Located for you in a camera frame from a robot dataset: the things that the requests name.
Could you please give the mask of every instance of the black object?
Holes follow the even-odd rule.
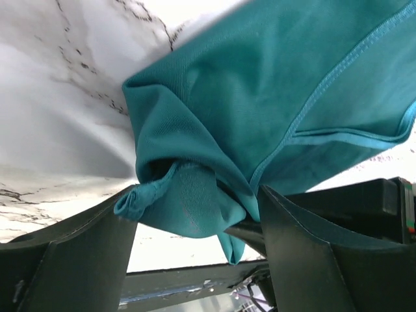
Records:
[[[128,190],[0,244],[0,311],[117,311],[137,224],[112,210]]]
[[[230,293],[257,272],[268,272],[266,260],[130,273],[119,310],[145,312]]]
[[[267,260],[126,277],[137,225],[112,210],[128,191],[0,244],[0,312],[145,312],[250,284],[279,312],[416,311],[415,198],[403,179],[287,198],[262,187],[261,224],[227,233]]]
[[[396,189],[401,195],[403,185]],[[259,193],[259,207],[279,312],[415,311],[416,245],[350,231],[267,187]],[[396,209],[390,208],[391,220],[403,220],[392,228],[401,229],[404,205],[398,201]],[[351,210],[343,214],[353,220],[357,211]],[[369,206],[362,215],[385,213],[383,207]],[[378,236],[383,232],[378,229]]]

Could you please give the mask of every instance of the teal fabric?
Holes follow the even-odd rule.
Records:
[[[416,1],[256,0],[128,79],[140,181],[114,212],[178,235],[259,221],[282,194],[403,143],[416,115]]]

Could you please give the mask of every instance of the teal cloth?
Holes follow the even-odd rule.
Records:
[[[114,212],[218,235],[269,185],[318,183],[403,143],[416,115],[416,1],[256,0],[123,84],[140,181]]]

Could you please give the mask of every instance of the white marble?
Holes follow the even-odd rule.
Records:
[[[243,1],[2,1],[0,242],[136,183],[121,83]],[[415,137],[319,187],[378,176],[416,181],[409,169]],[[129,271],[225,261],[214,237],[184,239],[139,226]]]

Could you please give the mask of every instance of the stitched seam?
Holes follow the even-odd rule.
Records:
[[[305,115],[318,101],[319,97],[332,85],[332,83],[338,78],[358,57],[366,52],[374,43],[383,38],[387,33],[392,31],[395,27],[399,26],[403,21],[412,17],[416,12],[416,1],[413,0],[406,5],[402,10],[398,11],[394,16],[385,20],[382,24],[377,26],[370,34],[368,34],[358,45],[356,45],[351,52],[338,63],[316,87],[315,91],[309,96],[307,101],[304,103],[300,112],[296,115],[294,120],[291,122],[288,130],[286,131],[283,139],[280,141],[276,149],[269,154],[255,169],[252,178],[250,180],[251,188],[257,192],[258,183],[261,174],[265,168],[271,162],[271,160],[283,149],[286,143],[291,139],[298,126],[304,119]]]

